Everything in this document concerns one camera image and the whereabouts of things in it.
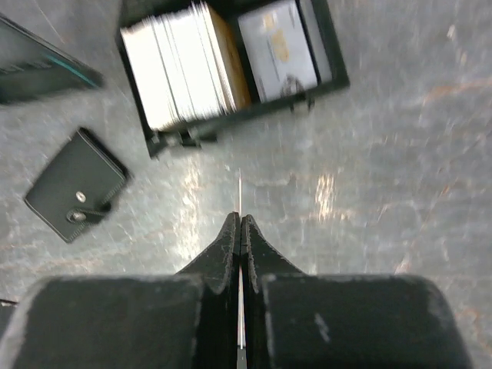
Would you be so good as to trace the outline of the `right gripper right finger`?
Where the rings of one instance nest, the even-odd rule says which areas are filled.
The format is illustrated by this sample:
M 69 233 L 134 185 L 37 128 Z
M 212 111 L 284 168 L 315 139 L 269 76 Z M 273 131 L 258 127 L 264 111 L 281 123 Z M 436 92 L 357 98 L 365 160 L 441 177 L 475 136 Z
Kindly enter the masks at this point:
M 241 222 L 250 368 L 470 368 L 440 289 L 412 274 L 305 274 Z

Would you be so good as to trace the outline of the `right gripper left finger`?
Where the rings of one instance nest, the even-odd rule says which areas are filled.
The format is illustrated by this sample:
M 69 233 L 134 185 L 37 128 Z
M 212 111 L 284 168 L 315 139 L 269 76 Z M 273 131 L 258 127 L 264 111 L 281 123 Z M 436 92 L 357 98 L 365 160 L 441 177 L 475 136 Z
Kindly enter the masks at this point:
M 173 275 L 34 284 L 1 339 L 3 368 L 233 368 L 240 218 Z

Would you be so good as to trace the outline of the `gold credit card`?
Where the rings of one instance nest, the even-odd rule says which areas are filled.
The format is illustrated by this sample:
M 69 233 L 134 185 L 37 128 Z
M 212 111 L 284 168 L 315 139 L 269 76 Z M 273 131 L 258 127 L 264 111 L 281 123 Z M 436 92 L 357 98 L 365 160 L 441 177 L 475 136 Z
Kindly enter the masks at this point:
M 242 213 L 242 173 L 238 171 L 238 213 Z M 246 334 L 245 334 L 245 317 L 244 317 L 244 287 L 242 266 L 239 266 L 239 282 L 238 282 L 238 343 L 241 350 L 245 349 Z

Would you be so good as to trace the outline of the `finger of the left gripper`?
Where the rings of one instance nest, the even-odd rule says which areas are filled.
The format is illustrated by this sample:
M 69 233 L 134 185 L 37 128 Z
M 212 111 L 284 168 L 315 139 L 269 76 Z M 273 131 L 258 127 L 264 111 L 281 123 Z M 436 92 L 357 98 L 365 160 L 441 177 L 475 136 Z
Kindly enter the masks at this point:
M 38 100 L 68 89 L 100 88 L 102 75 L 1 15 L 1 103 Z

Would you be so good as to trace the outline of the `black leather card holder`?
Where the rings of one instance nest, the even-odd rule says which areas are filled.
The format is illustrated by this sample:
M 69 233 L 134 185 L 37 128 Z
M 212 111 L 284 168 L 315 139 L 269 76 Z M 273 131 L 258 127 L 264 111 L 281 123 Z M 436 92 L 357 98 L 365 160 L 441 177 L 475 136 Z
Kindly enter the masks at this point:
M 80 127 L 35 179 L 24 201 L 71 243 L 106 218 L 127 180 L 126 167 L 91 130 Z

